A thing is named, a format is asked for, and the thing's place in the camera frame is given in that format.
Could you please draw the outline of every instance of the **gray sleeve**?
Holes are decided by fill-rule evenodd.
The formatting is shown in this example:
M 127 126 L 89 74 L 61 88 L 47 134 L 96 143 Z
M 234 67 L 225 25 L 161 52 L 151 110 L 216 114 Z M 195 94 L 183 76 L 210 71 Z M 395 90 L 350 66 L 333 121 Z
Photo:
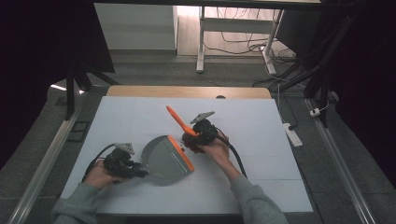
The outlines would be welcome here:
M 231 191 L 238 201 L 245 224 L 288 223 L 277 205 L 258 185 L 253 186 L 243 175 L 231 183 Z
M 96 195 L 99 190 L 79 183 L 73 194 L 60 199 L 53 207 L 53 223 L 96 223 Z

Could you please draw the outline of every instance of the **hand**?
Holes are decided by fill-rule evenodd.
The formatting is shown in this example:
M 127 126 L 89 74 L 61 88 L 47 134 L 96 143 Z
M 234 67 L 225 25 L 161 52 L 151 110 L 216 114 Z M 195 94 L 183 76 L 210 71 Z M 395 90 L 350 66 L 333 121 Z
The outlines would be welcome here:
M 229 138 L 225 136 L 222 132 L 218 132 L 220 137 L 223 137 L 227 141 Z M 209 158 L 211 158 L 219 168 L 227 175 L 230 182 L 235 180 L 238 176 L 241 175 L 239 171 L 233 166 L 233 163 L 230 161 L 230 149 L 228 146 L 216 138 L 213 142 L 206 146 L 198 146 L 201 148 Z
M 114 181 L 125 182 L 126 180 L 128 180 L 128 178 L 110 175 L 105 169 L 103 160 L 99 160 L 91 168 L 90 172 L 84 180 L 84 183 L 91 185 L 96 189 L 103 189 Z

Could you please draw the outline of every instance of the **gray floor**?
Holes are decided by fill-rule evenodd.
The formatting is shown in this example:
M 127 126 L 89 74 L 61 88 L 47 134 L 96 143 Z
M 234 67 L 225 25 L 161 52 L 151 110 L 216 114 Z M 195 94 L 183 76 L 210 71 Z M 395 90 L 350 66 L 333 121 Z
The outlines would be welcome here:
M 173 55 L 114 54 L 116 75 L 110 75 L 124 85 L 183 85 L 250 87 L 257 80 L 268 78 L 262 59 L 207 58 L 205 73 L 195 73 L 194 57 Z M 289 64 L 277 64 L 281 73 Z M 90 123 L 108 85 L 96 77 L 97 85 L 88 93 L 77 123 Z M 259 84 L 267 87 L 270 83 Z M 296 86 L 281 94 L 280 113 L 285 121 L 297 123 L 297 134 L 304 146 L 293 153 L 304 177 L 305 186 L 314 207 L 314 213 L 286 214 L 290 223 L 361 223 L 344 184 L 337 173 L 327 148 L 320 138 L 315 122 L 308 114 L 302 87 Z M 32 130 L 0 172 L 0 223 L 6 223 L 22 196 L 36 167 L 63 122 L 65 115 L 64 91 L 49 90 L 49 99 Z M 339 119 L 329 106 L 328 121 L 336 143 L 345 157 L 351 173 L 369 204 L 377 223 L 396 223 L 396 191 L 378 168 L 361 142 Z M 58 160 L 30 212 L 26 223 L 50 223 L 50 209 L 56 202 L 82 147 L 83 133 L 71 133 Z M 99 216 L 99 223 L 124 223 L 126 217 Z

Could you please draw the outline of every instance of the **orange handle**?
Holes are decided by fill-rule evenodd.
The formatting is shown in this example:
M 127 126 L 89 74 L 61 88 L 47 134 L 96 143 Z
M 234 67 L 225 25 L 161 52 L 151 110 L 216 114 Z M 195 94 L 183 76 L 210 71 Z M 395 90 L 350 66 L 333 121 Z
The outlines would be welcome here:
M 175 121 L 178 123 L 178 125 L 180 125 L 181 129 L 183 129 L 183 131 L 189 135 L 192 136 L 198 136 L 199 134 L 196 133 L 192 128 L 190 128 L 189 126 L 185 125 L 183 123 L 183 121 L 181 120 L 181 118 L 178 116 L 178 114 L 175 112 L 175 110 L 172 109 L 172 107 L 170 107 L 169 105 L 166 106 L 166 109 L 169 111 L 169 114 L 171 114 L 171 116 L 175 119 Z

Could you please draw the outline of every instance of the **person's arm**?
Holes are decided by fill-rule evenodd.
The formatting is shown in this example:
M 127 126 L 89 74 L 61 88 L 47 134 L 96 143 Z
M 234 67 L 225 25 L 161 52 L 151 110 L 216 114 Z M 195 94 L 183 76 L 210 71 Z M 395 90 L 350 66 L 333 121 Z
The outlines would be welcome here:
M 229 149 L 219 139 L 208 146 L 199 146 L 224 172 L 231 182 L 231 191 L 238 201 L 239 210 L 246 224 L 276 223 L 286 224 L 285 215 L 258 185 L 253 186 L 233 166 L 229 159 Z
M 59 199 L 51 211 L 54 223 L 96 223 L 96 196 L 100 189 L 113 181 L 125 181 L 125 178 L 110 175 L 103 161 L 97 161 L 83 183 L 79 183 L 73 194 L 67 199 Z

